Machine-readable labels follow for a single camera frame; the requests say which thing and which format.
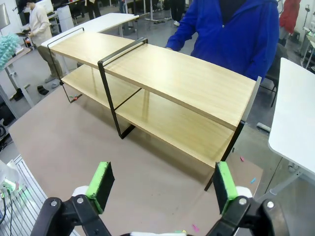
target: pink clip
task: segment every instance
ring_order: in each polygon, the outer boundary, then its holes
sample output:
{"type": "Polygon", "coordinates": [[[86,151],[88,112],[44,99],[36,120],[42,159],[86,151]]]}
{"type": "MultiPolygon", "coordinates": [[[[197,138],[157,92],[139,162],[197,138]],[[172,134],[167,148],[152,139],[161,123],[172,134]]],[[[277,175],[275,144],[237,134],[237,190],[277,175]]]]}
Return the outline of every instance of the pink clip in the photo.
{"type": "Polygon", "coordinates": [[[195,230],[195,232],[199,232],[199,228],[195,225],[192,225],[193,230],[195,230]]]}

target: bolt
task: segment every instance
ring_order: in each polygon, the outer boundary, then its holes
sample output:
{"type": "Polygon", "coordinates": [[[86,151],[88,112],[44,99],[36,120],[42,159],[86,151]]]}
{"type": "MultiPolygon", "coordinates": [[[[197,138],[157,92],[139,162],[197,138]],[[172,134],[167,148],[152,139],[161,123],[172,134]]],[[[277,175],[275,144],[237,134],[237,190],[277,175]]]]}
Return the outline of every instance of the bolt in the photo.
{"type": "Polygon", "coordinates": [[[267,203],[267,207],[268,208],[273,208],[274,207],[274,203],[273,202],[268,202],[267,203]]]}
{"type": "Polygon", "coordinates": [[[57,202],[56,202],[55,200],[53,200],[53,201],[50,203],[50,205],[51,205],[52,207],[54,207],[55,205],[57,205],[57,202]]]}
{"type": "Polygon", "coordinates": [[[239,203],[240,203],[241,205],[245,205],[245,204],[247,203],[247,201],[246,201],[245,198],[241,198],[241,199],[239,200],[239,203]]]}
{"type": "Polygon", "coordinates": [[[78,204],[81,204],[82,202],[83,202],[83,198],[78,198],[78,199],[77,199],[77,203],[78,203],[78,204]]]}

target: teal fluffy duster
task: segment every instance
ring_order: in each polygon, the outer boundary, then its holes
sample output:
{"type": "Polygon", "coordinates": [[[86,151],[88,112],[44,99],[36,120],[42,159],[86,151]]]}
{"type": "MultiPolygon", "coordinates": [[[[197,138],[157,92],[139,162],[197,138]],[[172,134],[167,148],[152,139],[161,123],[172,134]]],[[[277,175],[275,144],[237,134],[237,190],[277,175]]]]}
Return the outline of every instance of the teal fluffy duster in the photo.
{"type": "Polygon", "coordinates": [[[9,34],[0,37],[0,71],[4,69],[5,64],[15,53],[20,40],[16,34],[9,34]]]}

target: blue hoodie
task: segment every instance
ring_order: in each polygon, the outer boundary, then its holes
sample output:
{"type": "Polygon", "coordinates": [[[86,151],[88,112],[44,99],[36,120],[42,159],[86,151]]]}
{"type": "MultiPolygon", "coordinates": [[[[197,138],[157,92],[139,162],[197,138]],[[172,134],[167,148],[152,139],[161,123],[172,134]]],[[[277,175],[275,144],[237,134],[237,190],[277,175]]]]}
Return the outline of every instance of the blue hoodie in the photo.
{"type": "Polygon", "coordinates": [[[253,80],[264,78],[279,39],[277,5],[276,0],[247,0],[223,25],[220,0],[193,0],[166,47],[179,51],[197,32],[191,56],[253,80]]]}

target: black shirt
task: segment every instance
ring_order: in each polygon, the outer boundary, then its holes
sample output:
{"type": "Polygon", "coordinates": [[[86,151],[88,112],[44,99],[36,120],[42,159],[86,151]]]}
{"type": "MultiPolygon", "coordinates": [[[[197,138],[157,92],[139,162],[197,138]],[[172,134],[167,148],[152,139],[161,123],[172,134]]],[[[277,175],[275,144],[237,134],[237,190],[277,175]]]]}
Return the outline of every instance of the black shirt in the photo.
{"type": "Polygon", "coordinates": [[[246,2],[246,0],[220,0],[223,24],[228,23],[234,13],[246,2]]]}

